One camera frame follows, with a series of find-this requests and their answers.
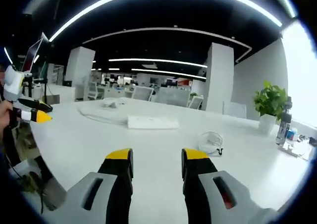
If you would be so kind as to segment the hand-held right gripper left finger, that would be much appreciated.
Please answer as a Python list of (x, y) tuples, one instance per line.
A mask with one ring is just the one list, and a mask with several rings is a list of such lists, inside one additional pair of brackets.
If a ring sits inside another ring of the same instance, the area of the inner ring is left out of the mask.
[(133, 194), (133, 150), (106, 156), (97, 172), (90, 172), (67, 192), (59, 208), (61, 224), (127, 224)]

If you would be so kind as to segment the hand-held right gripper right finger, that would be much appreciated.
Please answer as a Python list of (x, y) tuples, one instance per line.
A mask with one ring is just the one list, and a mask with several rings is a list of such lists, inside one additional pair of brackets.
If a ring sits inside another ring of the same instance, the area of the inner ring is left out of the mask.
[(246, 186), (218, 171), (206, 153), (184, 148), (183, 194), (190, 224), (272, 224), (277, 211), (261, 208)]

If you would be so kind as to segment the person's left hand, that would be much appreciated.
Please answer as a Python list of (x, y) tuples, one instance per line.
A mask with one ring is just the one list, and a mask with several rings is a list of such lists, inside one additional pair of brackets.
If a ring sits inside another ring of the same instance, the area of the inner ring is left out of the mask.
[(3, 131), (10, 122), (9, 112), (13, 110), (11, 102), (4, 100), (0, 103), (0, 130)]

